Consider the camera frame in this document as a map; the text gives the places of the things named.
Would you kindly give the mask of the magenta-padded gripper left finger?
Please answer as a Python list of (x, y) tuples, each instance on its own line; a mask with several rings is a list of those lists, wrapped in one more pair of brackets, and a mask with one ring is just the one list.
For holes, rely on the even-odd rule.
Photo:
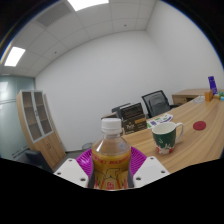
[(78, 186), (93, 188), (95, 178), (91, 150), (88, 149), (76, 159), (68, 158), (54, 174)]

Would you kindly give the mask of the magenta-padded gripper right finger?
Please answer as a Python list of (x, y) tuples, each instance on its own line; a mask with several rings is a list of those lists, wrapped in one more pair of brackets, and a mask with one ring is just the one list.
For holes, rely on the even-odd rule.
[(138, 149), (131, 148), (128, 185), (130, 188), (140, 188), (169, 175), (168, 170), (155, 156), (147, 157)]

